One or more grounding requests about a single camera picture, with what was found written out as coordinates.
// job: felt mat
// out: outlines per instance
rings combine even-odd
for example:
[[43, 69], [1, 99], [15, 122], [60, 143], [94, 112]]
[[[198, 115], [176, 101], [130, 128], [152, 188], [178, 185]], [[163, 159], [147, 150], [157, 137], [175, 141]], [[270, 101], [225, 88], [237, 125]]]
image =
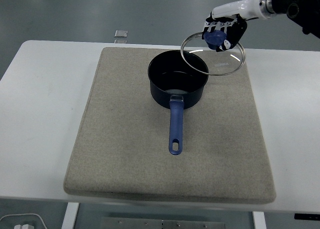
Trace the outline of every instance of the felt mat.
[[104, 48], [64, 180], [68, 194], [141, 201], [266, 204], [276, 197], [246, 64], [210, 76], [169, 153], [170, 110], [150, 93], [164, 49]]

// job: blue handle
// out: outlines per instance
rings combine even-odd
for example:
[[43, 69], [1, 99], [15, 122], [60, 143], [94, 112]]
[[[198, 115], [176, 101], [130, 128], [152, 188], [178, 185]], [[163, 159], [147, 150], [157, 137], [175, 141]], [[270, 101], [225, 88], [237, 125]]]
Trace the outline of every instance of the blue handle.
[[169, 152], [172, 155], [179, 155], [182, 152], [182, 132], [184, 121], [184, 101], [181, 96], [173, 96], [170, 104], [170, 134], [169, 134]]

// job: black saucepan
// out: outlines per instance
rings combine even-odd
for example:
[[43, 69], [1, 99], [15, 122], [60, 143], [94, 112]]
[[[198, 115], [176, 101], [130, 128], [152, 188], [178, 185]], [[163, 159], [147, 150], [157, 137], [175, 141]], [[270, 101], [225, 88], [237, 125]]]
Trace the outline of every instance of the black saucepan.
[[[183, 52], [183, 55], [191, 66], [208, 72], [200, 57], [188, 52]], [[153, 58], [148, 76], [153, 99], [170, 109], [169, 152], [179, 155], [183, 149], [183, 110], [200, 100], [208, 75], [191, 68], [179, 50], [169, 50]]]

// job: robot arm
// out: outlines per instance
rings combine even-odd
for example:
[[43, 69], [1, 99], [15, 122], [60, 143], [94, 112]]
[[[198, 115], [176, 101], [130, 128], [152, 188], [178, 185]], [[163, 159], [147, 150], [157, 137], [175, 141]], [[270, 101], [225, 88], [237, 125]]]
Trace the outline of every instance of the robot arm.
[[217, 52], [232, 49], [247, 29], [247, 21], [286, 13], [305, 34], [320, 38], [320, 0], [241, 0], [215, 7], [205, 20], [202, 39]]

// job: handle hole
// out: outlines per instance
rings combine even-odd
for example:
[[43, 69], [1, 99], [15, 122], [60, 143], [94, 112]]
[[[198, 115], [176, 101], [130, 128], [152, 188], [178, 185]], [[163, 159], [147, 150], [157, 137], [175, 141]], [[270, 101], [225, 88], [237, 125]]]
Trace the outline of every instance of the handle hole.
[[172, 150], [174, 150], [175, 152], [179, 150], [179, 140], [178, 139], [173, 139]]

